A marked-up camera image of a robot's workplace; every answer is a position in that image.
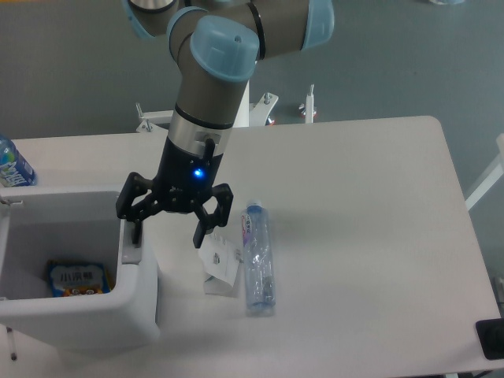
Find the white box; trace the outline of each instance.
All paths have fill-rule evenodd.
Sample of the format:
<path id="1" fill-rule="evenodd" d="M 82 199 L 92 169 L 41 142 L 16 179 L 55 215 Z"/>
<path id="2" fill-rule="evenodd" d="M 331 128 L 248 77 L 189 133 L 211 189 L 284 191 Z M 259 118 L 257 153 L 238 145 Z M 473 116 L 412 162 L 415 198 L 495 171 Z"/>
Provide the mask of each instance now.
<path id="1" fill-rule="evenodd" d="M 115 187 L 0 189 L 0 323 L 55 347 L 131 347 L 159 336 L 158 262 L 132 245 Z M 49 260 L 102 263 L 110 293 L 53 298 Z"/>

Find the white paper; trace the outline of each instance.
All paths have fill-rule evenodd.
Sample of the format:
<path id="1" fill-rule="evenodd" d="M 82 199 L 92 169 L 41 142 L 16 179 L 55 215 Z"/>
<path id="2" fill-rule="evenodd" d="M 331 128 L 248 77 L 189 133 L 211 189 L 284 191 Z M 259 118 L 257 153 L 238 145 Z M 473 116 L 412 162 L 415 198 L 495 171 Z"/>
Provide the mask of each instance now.
<path id="1" fill-rule="evenodd" d="M 205 236 L 198 251 L 202 259 L 205 294 L 229 295 L 235 285 L 241 250 L 223 237 L 212 233 Z"/>

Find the bottle label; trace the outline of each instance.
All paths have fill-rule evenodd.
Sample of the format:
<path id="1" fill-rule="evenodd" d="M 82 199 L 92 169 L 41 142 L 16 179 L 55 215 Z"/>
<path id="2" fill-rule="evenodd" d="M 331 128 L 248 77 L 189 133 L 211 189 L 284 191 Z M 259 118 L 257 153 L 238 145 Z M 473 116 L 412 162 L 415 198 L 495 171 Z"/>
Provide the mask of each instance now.
<path id="1" fill-rule="evenodd" d="M 5 187 L 24 187 L 32 185 L 35 174 L 32 167 L 17 154 L 7 157 L 7 162 L 0 165 L 0 181 Z"/>
<path id="2" fill-rule="evenodd" d="M 245 246 L 252 235 L 252 231 L 250 230 L 252 225 L 252 220 L 248 214 L 242 215 L 242 234 L 243 234 L 243 245 Z"/>

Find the snack package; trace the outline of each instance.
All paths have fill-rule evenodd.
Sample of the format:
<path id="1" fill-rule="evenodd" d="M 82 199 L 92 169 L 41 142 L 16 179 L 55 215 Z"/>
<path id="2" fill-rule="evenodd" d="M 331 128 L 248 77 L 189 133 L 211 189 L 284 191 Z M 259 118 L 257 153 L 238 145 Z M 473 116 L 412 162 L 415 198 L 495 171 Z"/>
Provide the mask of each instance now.
<path id="1" fill-rule="evenodd" d="M 49 261 L 49 284 L 54 297 L 109 293 L 109 274 L 103 264 Z"/>

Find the plastic water bottle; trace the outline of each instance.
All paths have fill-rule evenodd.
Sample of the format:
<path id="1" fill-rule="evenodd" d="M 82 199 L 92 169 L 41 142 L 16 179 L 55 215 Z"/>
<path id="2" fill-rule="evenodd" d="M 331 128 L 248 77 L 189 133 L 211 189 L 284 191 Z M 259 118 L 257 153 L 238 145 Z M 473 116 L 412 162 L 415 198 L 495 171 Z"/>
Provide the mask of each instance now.
<path id="1" fill-rule="evenodd" d="M 272 310 L 275 280 L 268 211 L 260 201 L 250 201 L 242 213 L 243 264 L 245 266 L 246 307 L 251 313 Z"/>
<path id="2" fill-rule="evenodd" d="M 35 185 L 37 175 L 13 141 L 0 135 L 0 183 L 4 187 Z"/>

